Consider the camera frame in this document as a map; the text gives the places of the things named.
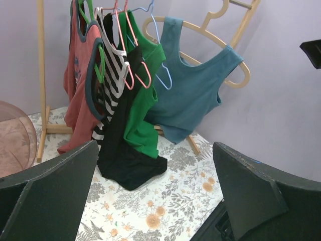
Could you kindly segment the black tank top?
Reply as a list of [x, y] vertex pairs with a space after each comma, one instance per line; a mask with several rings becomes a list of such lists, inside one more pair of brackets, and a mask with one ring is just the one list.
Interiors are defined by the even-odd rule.
[[134, 190], [167, 170], [167, 159], [159, 156], [158, 133], [145, 117], [157, 102], [153, 86], [156, 72], [165, 61], [162, 45], [148, 40], [140, 31], [132, 11], [118, 15], [123, 43], [131, 69], [137, 73], [134, 88], [123, 81], [106, 81], [102, 89], [106, 120], [93, 136], [101, 138], [98, 167], [103, 177]]

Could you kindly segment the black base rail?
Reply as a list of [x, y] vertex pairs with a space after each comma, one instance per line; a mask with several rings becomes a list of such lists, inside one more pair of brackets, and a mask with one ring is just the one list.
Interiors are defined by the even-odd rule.
[[229, 215], [222, 200], [190, 241], [234, 241]]

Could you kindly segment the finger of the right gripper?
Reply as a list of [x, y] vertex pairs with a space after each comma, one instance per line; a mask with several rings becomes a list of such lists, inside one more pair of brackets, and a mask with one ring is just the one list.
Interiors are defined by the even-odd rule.
[[320, 69], [321, 39], [301, 43], [300, 49], [307, 55], [315, 69]]

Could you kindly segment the black white striped top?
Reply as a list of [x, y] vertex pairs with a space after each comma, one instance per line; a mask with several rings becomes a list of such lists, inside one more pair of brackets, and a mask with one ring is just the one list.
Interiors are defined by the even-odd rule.
[[105, 111], [104, 118], [94, 128], [92, 138], [101, 148], [107, 127], [109, 126], [117, 109], [119, 99], [124, 91], [124, 81], [128, 73], [129, 62], [127, 54], [118, 50], [113, 37], [113, 18], [110, 13], [103, 14], [103, 8], [95, 8], [95, 17], [99, 24], [99, 31], [104, 44], [105, 76], [104, 82], [98, 88], [97, 100]]

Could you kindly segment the wooden clothes rack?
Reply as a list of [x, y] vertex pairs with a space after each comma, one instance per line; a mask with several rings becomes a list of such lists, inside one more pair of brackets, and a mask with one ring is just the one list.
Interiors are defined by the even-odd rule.
[[[249, 22], [251, 21], [254, 13], [256, 12], [259, 4], [261, 1], [251, 1], [251, 4], [246, 4], [240, 1], [223, 1], [222, 8], [216, 12], [208, 12], [202, 25], [196, 26], [192, 23], [183, 21], [183, 27], [188, 28], [190, 30], [193, 30], [204, 37], [210, 39], [217, 45], [221, 46], [222, 48], [225, 47], [225, 43], [219, 39], [214, 34], [210, 33], [207, 30], [207, 26], [212, 19], [218, 19], [221, 16], [225, 14], [229, 7], [229, 3], [232, 3], [234, 5], [243, 7], [247, 9], [244, 18], [238, 27], [238, 30], [236, 31], [234, 37], [232, 38], [230, 42], [230, 46], [232, 48], [235, 48], [237, 44], [239, 43], [241, 37], [243, 36], [245, 30], [248, 27]], [[147, 18], [142, 25], [142, 31], [143, 34], [151, 41], [156, 43], [156, 39], [153, 38], [148, 32], [147, 27], [151, 22], [154, 22], [155, 25], [155, 31], [156, 35], [158, 37], [158, 31], [157, 31], [157, 22], [165, 22], [165, 17], [154, 17], [152, 13], [150, 12], [151, 17]], [[38, 147], [38, 153], [37, 153], [37, 163], [42, 162], [43, 158], [43, 152], [45, 148], [45, 138], [47, 134], [72, 134], [72, 129], [67, 127], [66, 124], [50, 124], [49, 121], [49, 114], [50, 114], [50, 107], [46, 105], [46, 87], [45, 87], [45, 37], [44, 37], [44, 1], [37, 1], [37, 27], [38, 27], [38, 52], [39, 52], [39, 81], [40, 81], [40, 96], [41, 96], [41, 121], [42, 121], [42, 131], [41, 131], [41, 137], [39, 140], [39, 147]], [[187, 60], [190, 63], [193, 63], [195, 65], [201, 64], [196, 59], [190, 57], [189, 55], [180, 52], [180, 56]], [[239, 67], [242, 69], [244, 73], [244, 80], [241, 83], [235, 83], [230, 80], [225, 80], [224, 83], [234, 89], [239, 89], [245, 87], [249, 81], [250, 81], [250, 70], [248, 66], [242, 62]], [[189, 135], [187, 137], [187, 140], [189, 141], [189, 144], [194, 152], [194, 154], [199, 155], [201, 153], [200, 149], [198, 148], [196, 142], [194, 141], [193, 137]]]

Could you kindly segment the floral tablecloth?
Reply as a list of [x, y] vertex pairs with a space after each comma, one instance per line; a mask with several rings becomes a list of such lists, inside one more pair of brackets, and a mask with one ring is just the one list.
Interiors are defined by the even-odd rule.
[[223, 198], [212, 146], [198, 133], [200, 149], [159, 137], [167, 171], [134, 191], [93, 174], [77, 240], [190, 240]]

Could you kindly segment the blue tank top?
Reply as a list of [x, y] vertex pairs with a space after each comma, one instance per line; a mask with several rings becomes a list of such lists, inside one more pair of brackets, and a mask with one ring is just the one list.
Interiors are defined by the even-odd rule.
[[198, 65], [189, 65], [179, 54], [183, 20], [166, 17], [160, 43], [166, 60], [159, 68], [154, 88], [157, 102], [145, 120], [158, 125], [165, 137], [183, 141], [206, 114], [221, 104], [219, 88], [243, 61], [230, 46]]

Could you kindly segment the green tank top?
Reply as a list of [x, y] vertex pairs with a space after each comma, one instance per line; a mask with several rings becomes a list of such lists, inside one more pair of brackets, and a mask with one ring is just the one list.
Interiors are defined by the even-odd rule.
[[[151, 78], [154, 78], [161, 64], [166, 60], [161, 44], [155, 44], [148, 40], [140, 31], [133, 13], [129, 10], [118, 15], [126, 52], [134, 50], [132, 32], [141, 48], [143, 61], [146, 63]], [[133, 100], [129, 118], [124, 132], [124, 139], [137, 151], [151, 157], [158, 157], [157, 143], [158, 133], [154, 125], [144, 120], [147, 112], [157, 102], [157, 92], [153, 85], [144, 88], [139, 80], [135, 80], [134, 87], [138, 93]]]

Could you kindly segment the pink plastic basin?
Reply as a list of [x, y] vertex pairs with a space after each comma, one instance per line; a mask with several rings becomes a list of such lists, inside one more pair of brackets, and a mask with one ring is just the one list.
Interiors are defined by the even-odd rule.
[[18, 107], [1, 101], [1, 177], [32, 167], [37, 146], [30, 118]]

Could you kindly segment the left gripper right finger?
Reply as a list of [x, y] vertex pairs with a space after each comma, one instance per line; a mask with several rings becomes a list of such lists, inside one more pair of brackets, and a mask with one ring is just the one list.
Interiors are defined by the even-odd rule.
[[320, 240], [320, 182], [213, 144], [235, 240]]

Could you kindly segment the green hanger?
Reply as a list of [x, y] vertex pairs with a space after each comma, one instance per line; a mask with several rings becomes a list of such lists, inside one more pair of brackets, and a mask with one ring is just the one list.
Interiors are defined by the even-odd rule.
[[[84, 3], [87, 3], [89, 17], [85, 13]], [[92, 1], [78, 1], [78, 10], [79, 14], [84, 20], [85, 26], [85, 38], [89, 36], [94, 41], [93, 47], [98, 50], [95, 52], [95, 64], [94, 70], [96, 73], [97, 80], [99, 83], [103, 83], [105, 80], [105, 51], [103, 41], [99, 32], [99, 28], [94, 16], [93, 2]]]

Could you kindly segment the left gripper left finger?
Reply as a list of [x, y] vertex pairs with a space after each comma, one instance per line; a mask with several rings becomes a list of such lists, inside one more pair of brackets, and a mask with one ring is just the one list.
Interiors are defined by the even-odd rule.
[[90, 141], [1, 178], [1, 240], [75, 240], [97, 159]]

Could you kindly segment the red tank top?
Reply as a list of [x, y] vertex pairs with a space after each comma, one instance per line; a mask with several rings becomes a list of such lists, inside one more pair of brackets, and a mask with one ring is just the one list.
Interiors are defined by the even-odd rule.
[[93, 39], [85, 38], [86, 25], [79, 14], [78, 1], [71, 1], [69, 57], [63, 86], [70, 101], [64, 120], [73, 134], [69, 142], [57, 149], [59, 154], [90, 141], [93, 129], [99, 123], [86, 100], [86, 80], [92, 81], [95, 52], [98, 52], [93, 47]]

